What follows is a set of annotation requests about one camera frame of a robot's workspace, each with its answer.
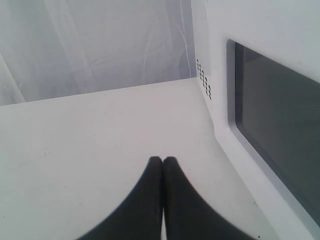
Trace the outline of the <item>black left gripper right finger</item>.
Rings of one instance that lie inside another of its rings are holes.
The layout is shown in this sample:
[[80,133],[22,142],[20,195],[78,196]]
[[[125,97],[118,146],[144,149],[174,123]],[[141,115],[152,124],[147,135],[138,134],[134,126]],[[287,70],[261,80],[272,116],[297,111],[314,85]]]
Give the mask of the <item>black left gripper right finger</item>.
[[163,161],[164,219],[168,240],[251,240],[198,194],[178,160]]

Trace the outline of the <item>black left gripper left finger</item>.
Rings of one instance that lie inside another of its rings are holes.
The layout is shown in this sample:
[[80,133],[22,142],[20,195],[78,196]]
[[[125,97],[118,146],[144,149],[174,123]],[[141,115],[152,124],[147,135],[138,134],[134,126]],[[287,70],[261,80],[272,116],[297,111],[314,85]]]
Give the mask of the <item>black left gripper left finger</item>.
[[152,156],[123,202],[81,240],[160,240],[163,221],[163,162]]

